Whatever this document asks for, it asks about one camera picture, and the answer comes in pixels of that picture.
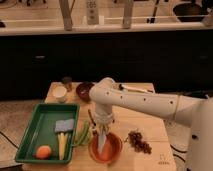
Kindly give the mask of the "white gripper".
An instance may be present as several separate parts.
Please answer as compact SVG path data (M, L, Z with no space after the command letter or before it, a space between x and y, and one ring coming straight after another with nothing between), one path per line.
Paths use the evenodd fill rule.
M107 139L106 134L109 132L110 124L114 122L114 114L95 114L94 119L100 132L98 135L98 152L102 153Z

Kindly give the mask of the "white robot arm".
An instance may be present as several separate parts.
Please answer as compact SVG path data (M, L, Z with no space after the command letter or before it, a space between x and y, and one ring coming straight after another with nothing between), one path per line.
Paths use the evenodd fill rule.
M112 122L112 107L119 106L189 127L185 170L213 171L213 97L125 91L109 77L96 83L89 96L95 103L95 121L102 126Z

